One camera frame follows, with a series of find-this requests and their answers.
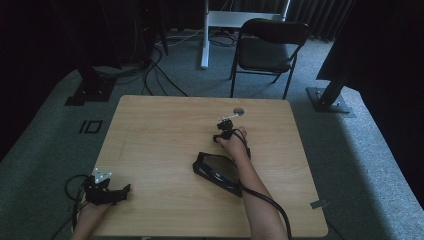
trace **chair seat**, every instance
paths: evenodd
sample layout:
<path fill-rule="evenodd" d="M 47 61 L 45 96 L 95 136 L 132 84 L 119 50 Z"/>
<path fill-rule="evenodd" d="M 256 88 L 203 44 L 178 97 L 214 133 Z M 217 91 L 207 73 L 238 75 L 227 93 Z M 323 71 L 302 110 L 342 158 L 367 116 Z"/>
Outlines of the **chair seat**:
<path fill-rule="evenodd" d="M 269 43 L 258 38 L 241 39 L 239 65 L 246 70 L 287 72 L 290 61 L 284 44 Z"/>

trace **black electronic device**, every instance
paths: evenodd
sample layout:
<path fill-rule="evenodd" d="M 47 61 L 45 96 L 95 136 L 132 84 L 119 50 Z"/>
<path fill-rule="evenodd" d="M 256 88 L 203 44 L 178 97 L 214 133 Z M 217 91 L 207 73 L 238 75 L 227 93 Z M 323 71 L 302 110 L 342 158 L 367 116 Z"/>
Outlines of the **black electronic device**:
<path fill-rule="evenodd" d="M 95 175 L 86 178 L 84 182 L 85 199 L 95 205 L 112 203 L 127 200 L 131 184 L 125 186 L 122 190 L 110 191 L 110 175 L 112 173 L 102 172 L 96 168 Z"/>
<path fill-rule="evenodd" d="M 242 196 L 237 166 L 229 158 L 199 152 L 196 162 L 193 163 L 193 171 L 230 193 Z"/>
<path fill-rule="evenodd" d="M 222 132 L 213 136 L 214 142 L 217 142 L 217 138 L 230 139 L 234 133 L 231 118 L 243 115 L 244 110 L 235 108 L 233 113 L 233 115 L 219 119 L 221 122 L 217 124 L 217 128 Z M 193 163 L 193 171 L 230 193 L 238 197 L 242 196 L 237 166 L 228 157 L 199 152 L 196 162 Z"/>

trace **table top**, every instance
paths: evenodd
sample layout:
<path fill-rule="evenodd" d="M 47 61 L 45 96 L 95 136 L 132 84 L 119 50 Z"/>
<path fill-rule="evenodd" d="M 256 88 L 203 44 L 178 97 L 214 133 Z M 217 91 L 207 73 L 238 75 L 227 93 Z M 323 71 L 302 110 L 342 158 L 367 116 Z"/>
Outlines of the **table top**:
<path fill-rule="evenodd" d="M 96 236 L 250 237 L 243 200 L 195 174 L 199 152 L 227 155 L 212 136 L 218 118 L 245 126 L 252 163 L 287 212 L 294 237 L 328 232 L 290 108 L 283 100 L 123 96 L 96 167 L 110 190 L 131 184 Z"/>

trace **chair leg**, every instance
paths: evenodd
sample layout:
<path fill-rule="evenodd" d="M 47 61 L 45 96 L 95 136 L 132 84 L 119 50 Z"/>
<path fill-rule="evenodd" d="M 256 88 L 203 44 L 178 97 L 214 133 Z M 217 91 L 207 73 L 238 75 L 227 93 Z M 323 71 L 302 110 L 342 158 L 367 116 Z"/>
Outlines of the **chair leg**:
<path fill-rule="evenodd" d="M 296 62 L 297 62 L 297 54 L 294 56 L 293 63 L 290 67 L 290 74 L 289 74 L 289 78 L 287 79 L 286 89 L 284 89 L 283 100 L 285 100 L 287 97 L 287 92 L 289 91 L 291 77 L 293 76 L 293 71 L 294 71 L 294 67 L 296 66 Z"/>
<path fill-rule="evenodd" d="M 232 76 L 231 76 L 231 94 L 230 94 L 230 98 L 233 98 L 233 96 L 234 96 L 234 86 L 236 85 L 236 72 L 237 71 L 234 71 L 232 73 Z"/>
<path fill-rule="evenodd" d="M 274 84 L 274 83 L 276 83 L 276 82 L 277 82 L 277 80 L 278 80 L 278 78 L 280 78 L 281 74 L 282 74 L 282 73 L 279 73 L 279 74 L 277 75 L 277 77 L 275 77 L 275 79 L 274 79 L 274 81 L 272 82 L 272 84 Z"/>
<path fill-rule="evenodd" d="M 237 52 L 234 54 L 233 65 L 231 66 L 230 78 L 228 78 L 229 80 L 233 79 L 233 76 L 236 74 L 235 73 L 236 70 L 237 70 Z"/>
<path fill-rule="evenodd" d="M 293 68 L 290 69 L 289 78 L 287 79 L 286 88 L 284 89 L 284 93 L 283 93 L 283 100 L 286 100 L 286 96 L 287 96 L 287 92 L 289 91 L 289 86 L 290 86 L 292 76 L 293 76 Z"/>

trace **white desk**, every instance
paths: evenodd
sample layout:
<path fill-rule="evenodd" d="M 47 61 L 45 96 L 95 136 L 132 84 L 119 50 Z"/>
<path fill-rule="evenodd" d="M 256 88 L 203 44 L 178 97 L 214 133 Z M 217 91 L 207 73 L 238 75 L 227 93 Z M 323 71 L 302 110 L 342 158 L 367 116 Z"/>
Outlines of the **white desk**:
<path fill-rule="evenodd" d="M 285 1 L 281 14 L 251 13 L 251 12 L 222 12 L 209 11 L 209 0 L 205 0 L 205 26 L 201 67 L 207 69 L 209 65 L 209 27 L 240 28 L 243 23 L 252 18 L 265 18 L 284 21 L 290 0 Z"/>

